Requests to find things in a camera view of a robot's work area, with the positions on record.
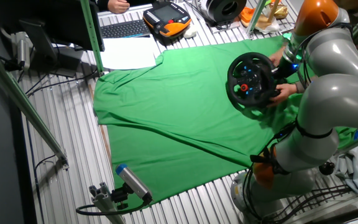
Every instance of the slotted aluminum table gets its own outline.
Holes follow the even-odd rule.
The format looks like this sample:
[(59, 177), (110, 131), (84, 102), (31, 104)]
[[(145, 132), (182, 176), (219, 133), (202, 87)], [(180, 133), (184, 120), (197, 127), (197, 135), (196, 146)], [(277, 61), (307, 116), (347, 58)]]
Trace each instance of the slotted aluminum table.
[[(289, 15), (282, 21), (285, 24), (281, 25), (281, 28), (289, 29), (291, 23), (296, 20), (296, 11), (288, 0), (283, 0), (282, 3), (288, 6)], [(247, 2), (247, 7), (256, 7), (256, 5), (255, 0)], [(122, 15), (114, 15), (109, 12), (100, 13), (100, 25), (107, 26), (117, 22), (141, 19), (142, 11), (148, 7), (150, 6), (135, 7)], [(154, 57), (157, 58), (161, 52), (167, 49), (224, 44), (248, 39), (246, 29), (242, 26), (212, 34), (205, 22), (202, 19), (197, 19), (188, 5), (184, 4), (183, 7), (191, 15), (192, 25), (198, 31), (197, 35), (191, 39), (181, 39), (167, 43), (167, 46), (156, 42), (154, 45)], [(269, 35), (256, 34), (253, 38), (259, 39), (280, 34), (279, 32)], [(92, 52), (85, 52), (82, 61), (83, 63), (76, 73), (77, 78), (93, 72), (96, 68)], [(23, 82), (21, 82), (21, 87), (24, 91), (27, 91), (42, 76), (42, 74), (34, 72), (25, 75)], [(70, 80), (70, 78), (49, 75), (40, 83), (40, 86), (66, 80)], [(105, 217), (86, 217), (75, 213), (76, 207), (91, 204), (91, 194), (88, 191), (90, 185), (98, 186), (100, 182), (105, 182), (110, 189), (113, 189), (114, 186), (107, 129), (106, 127), (98, 126), (97, 117), (93, 111), (92, 99), (96, 82), (97, 78), (78, 80), (77, 82), (46, 88), (30, 97), (30, 101), (50, 128), (58, 143), (66, 150), (70, 160), (68, 170), (55, 167), (56, 158), (49, 159), (44, 164), (41, 164), (37, 170), (38, 179), (40, 180), (40, 204), (45, 223), (109, 223)], [(29, 158), (31, 158), (32, 154), (34, 155), (35, 163), (53, 154), (32, 127), (30, 127), (30, 136), (34, 151), (32, 153), (30, 150), (29, 135), (26, 132), (27, 152)], [(219, 178), (195, 189), (170, 197), (150, 208), (124, 215), (123, 217), (126, 223), (247, 223), (243, 214), (235, 208), (230, 198), (230, 185), (235, 175)], [(40, 206), (35, 194), (33, 173), (31, 173), (31, 177), (34, 186), (37, 217), (39, 218), (39, 223), (41, 223)], [(336, 177), (330, 176), (320, 178), (317, 184), (319, 188), (326, 188), (342, 185), (343, 183)], [(318, 210), (327, 208), (335, 203), (339, 203), (337, 197), (335, 201), (325, 203), (318, 208), (316, 206), (306, 208), (298, 212), (292, 221), (303, 218), (300, 222), (302, 223), (305, 219), (310, 218), (311, 214), (313, 215)]]

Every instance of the gaming steering wheel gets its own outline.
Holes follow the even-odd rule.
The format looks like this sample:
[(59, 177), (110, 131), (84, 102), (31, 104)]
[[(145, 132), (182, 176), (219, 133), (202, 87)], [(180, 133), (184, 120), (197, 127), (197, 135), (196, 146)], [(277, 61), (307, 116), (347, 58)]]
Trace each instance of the gaming steering wheel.
[(260, 53), (240, 55), (227, 72), (226, 87), (230, 101), (245, 107), (266, 107), (269, 98), (279, 94), (272, 76), (274, 68), (273, 62)]

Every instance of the keyboard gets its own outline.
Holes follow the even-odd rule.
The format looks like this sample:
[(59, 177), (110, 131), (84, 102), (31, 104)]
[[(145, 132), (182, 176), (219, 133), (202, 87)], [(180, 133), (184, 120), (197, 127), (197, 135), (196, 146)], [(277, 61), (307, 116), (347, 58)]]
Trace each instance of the keyboard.
[(103, 26), (101, 30), (103, 38), (142, 37), (150, 35), (150, 30), (143, 19)]

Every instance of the white sheet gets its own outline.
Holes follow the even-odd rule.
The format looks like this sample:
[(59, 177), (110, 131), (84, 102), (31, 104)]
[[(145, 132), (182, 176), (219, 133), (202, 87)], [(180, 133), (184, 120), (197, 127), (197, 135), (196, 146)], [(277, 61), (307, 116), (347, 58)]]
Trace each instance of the white sheet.
[(101, 58), (104, 68), (130, 70), (155, 66), (152, 37), (103, 39)]

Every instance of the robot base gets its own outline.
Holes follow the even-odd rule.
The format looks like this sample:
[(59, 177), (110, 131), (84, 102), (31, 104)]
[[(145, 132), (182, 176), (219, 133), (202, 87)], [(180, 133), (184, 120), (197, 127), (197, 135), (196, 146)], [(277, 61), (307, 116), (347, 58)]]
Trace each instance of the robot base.
[[(239, 175), (237, 175), (230, 187), (230, 194), (231, 194), (231, 198), (234, 202), (234, 205), (241, 211), (244, 213), (244, 215), (247, 217), (247, 219), (252, 222), (252, 221), (257, 221), (256, 218), (251, 215), (250, 211), (248, 210), (248, 208), (246, 207), (246, 202), (244, 201), (244, 189), (243, 189), (243, 185), (244, 185), (244, 181), (246, 179), (246, 172), (245, 173), (241, 173)], [(283, 203), (281, 202), (281, 200), (275, 200), (273, 202), (258, 202), (257, 205), (254, 206), (256, 212), (261, 216), (261, 217), (266, 217), (268, 215), (272, 215), (274, 213), (280, 212), (281, 210), (284, 209)]]
[[(283, 203), (288, 197), (294, 197), (307, 194), (311, 192), (314, 187), (318, 170), (316, 168), (301, 170), (288, 175), (277, 175), (276, 181), (286, 185), (284, 190), (272, 192), (259, 185), (254, 176), (250, 178), (249, 187), (252, 195), (251, 200), (259, 217), (267, 217), (280, 212), (284, 209)], [(246, 189), (243, 188), (246, 180), (247, 172), (237, 175), (231, 184), (231, 198), (234, 205), (244, 213), (250, 222), (257, 221), (256, 217), (251, 215), (251, 211), (246, 205), (249, 205), (249, 200), (246, 195)]]

